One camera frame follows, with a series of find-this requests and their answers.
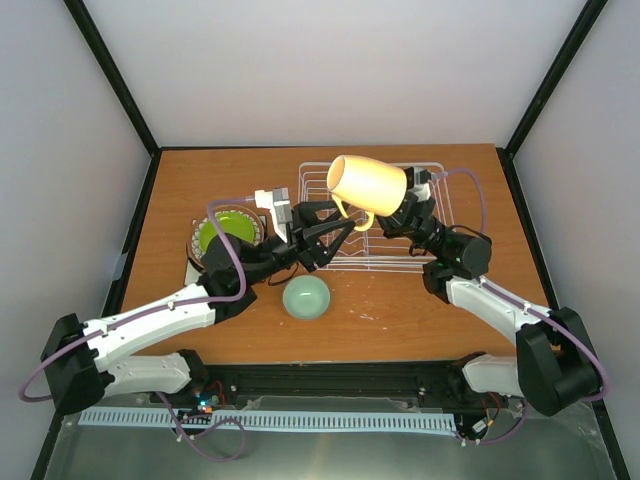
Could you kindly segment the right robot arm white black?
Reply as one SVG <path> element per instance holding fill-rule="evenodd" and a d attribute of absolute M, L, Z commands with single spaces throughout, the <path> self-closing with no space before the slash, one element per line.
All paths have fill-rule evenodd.
<path fill-rule="evenodd" d="M 610 383 L 579 314 L 536 305 L 489 280 L 491 239 L 435 216 L 435 174 L 420 167 L 402 172 L 406 192 L 397 209 L 380 218 L 384 236 L 409 239 L 411 256 L 433 255 L 422 267 L 425 289 L 484 321 L 515 348 L 512 357 L 480 353 L 467 359 L 461 375 L 468 388 L 523 398 L 546 416 L 602 399 Z"/>

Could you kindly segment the green plastic plate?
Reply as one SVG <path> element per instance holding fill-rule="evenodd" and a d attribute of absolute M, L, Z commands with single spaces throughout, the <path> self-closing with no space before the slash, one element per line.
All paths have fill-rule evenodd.
<path fill-rule="evenodd" d="M 244 241 L 252 242 L 255 238 L 255 228 L 250 218 L 238 211 L 220 211 L 216 219 L 221 228 L 227 233 Z M 199 246 L 203 253 L 209 243 L 217 235 L 217 230 L 210 220 L 206 220 L 200 227 Z"/>

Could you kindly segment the light green ceramic bowl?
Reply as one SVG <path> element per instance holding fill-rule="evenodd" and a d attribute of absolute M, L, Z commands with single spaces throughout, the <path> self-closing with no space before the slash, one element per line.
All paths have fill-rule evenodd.
<path fill-rule="evenodd" d="M 313 320 L 328 310 L 331 293 L 322 279 L 312 275 L 301 275 L 287 284 L 282 302 L 290 316 L 300 320 Z"/>

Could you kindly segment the white wire dish rack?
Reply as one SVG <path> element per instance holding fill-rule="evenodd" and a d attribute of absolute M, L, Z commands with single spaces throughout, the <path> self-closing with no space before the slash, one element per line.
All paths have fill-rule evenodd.
<path fill-rule="evenodd" d="M 442 176 L 445 167 L 438 162 L 418 162 L 417 167 L 432 174 L 431 197 L 435 200 L 434 214 L 444 224 L 455 222 L 447 180 Z M 298 200 L 326 201 L 331 198 L 326 188 L 328 162 L 309 161 L 298 168 Z M 431 255 L 412 256 L 411 241 L 406 238 L 387 239 L 378 224 L 365 232 L 353 231 L 338 253 L 325 267 L 327 271 L 369 271 L 382 273 L 421 273 L 422 265 Z"/>

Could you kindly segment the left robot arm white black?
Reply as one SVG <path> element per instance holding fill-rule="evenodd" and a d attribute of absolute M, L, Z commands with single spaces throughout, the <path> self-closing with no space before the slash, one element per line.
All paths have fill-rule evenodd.
<path fill-rule="evenodd" d="M 159 391 L 186 402 L 208 390 L 202 363 L 191 351 L 135 361 L 135 353 L 181 333 L 208 328 L 242 314 L 257 298 L 254 285 L 300 264 L 313 272 L 329 264 L 356 228 L 332 201 L 286 201 L 269 205 L 282 231 L 260 243 L 225 231 L 214 209 L 208 211 L 215 236 L 202 256 L 198 280 L 143 307 L 109 317 L 80 321 L 59 318 L 40 356 L 40 373 L 49 387 L 45 400 L 68 415 L 105 397 Z"/>

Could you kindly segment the yellow ceramic mug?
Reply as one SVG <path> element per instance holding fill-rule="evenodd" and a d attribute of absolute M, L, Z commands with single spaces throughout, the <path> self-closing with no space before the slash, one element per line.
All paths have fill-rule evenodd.
<path fill-rule="evenodd" d="M 354 227 L 358 232 L 368 230 L 376 216 L 391 216 L 402 204 L 407 184 L 402 169 L 354 155 L 336 157 L 326 176 L 327 191 L 344 218 L 349 217 L 344 203 L 366 213 L 366 222 Z"/>

